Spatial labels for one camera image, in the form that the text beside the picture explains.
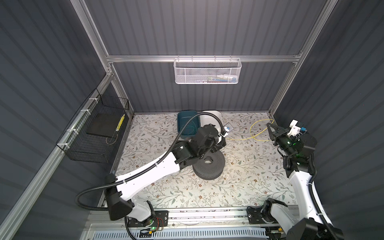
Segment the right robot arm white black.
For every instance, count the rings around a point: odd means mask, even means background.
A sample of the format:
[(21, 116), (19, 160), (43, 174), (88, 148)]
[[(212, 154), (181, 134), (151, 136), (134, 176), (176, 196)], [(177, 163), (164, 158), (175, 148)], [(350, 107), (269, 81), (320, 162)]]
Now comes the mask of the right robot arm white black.
[(322, 206), (315, 186), (314, 151), (317, 140), (304, 125), (292, 120), (288, 128), (267, 124), (270, 140), (283, 157), (283, 167), (292, 184), (299, 209), (295, 217), (283, 201), (267, 198), (261, 207), (247, 207), (251, 225), (278, 224), (286, 240), (343, 240)]

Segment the white plastic tray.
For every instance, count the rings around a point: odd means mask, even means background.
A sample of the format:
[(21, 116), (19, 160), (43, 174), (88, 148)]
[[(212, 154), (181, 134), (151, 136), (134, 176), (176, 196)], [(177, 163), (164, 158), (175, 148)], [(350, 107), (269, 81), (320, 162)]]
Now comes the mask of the white plastic tray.
[(210, 114), (215, 115), (219, 119), (219, 121), (212, 116), (200, 115), (201, 127), (204, 127), (205, 125), (212, 124), (215, 126), (215, 128), (218, 130), (218, 132), (221, 133), (222, 129), (221, 129), (220, 123), (223, 123), (222, 114), (219, 111), (213, 111), (213, 110), (212, 111), (204, 111), (204, 113), (210, 113)]

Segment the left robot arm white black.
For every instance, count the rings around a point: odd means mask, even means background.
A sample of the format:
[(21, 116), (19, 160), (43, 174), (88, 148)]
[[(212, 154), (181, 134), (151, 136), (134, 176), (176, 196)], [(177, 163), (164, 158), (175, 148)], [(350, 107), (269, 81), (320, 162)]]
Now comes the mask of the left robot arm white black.
[[(194, 136), (188, 140), (181, 140), (179, 131), (170, 148), (159, 158), (125, 175), (106, 177), (106, 184), (89, 188), (78, 193), (75, 202), (83, 209), (91, 211), (108, 211), (110, 219), (117, 221), (127, 217), (149, 225), (156, 217), (150, 201), (139, 201), (136, 194), (156, 181), (176, 173), (186, 167), (193, 167), (196, 175), (204, 180), (218, 178), (225, 166), (225, 159), (206, 164), (208, 158), (214, 155), (223, 156), (221, 149), (226, 146), (228, 129), (223, 125), (222, 115), (218, 111), (203, 111), (191, 117), (200, 118), (204, 126), (199, 127)], [(203, 167), (213, 167), (218, 173), (210, 177), (199, 173)], [(80, 198), (93, 191), (103, 190), (107, 207), (93, 207), (81, 203)]]

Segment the grey foam spool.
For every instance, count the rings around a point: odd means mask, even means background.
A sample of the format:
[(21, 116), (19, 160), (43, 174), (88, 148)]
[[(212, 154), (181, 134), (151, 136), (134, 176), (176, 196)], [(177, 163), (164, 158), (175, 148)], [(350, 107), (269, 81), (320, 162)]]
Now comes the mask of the grey foam spool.
[(215, 180), (223, 173), (225, 162), (224, 154), (221, 151), (208, 152), (193, 164), (193, 170), (203, 180)]

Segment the teal plastic tray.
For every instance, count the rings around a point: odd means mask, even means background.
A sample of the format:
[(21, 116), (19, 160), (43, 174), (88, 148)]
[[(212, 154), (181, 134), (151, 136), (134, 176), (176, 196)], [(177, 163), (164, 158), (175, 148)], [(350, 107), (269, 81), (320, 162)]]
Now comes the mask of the teal plastic tray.
[[(178, 133), (180, 130), (186, 125), (186, 123), (195, 115), (197, 115), (198, 112), (194, 110), (187, 110), (187, 111), (181, 111), (177, 114), (177, 130)], [(196, 133), (198, 128), (201, 126), (200, 123), (200, 117), (194, 117), (189, 124), (185, 127), (183, 130), (180, 138), (186, 139), (193, 137)]]

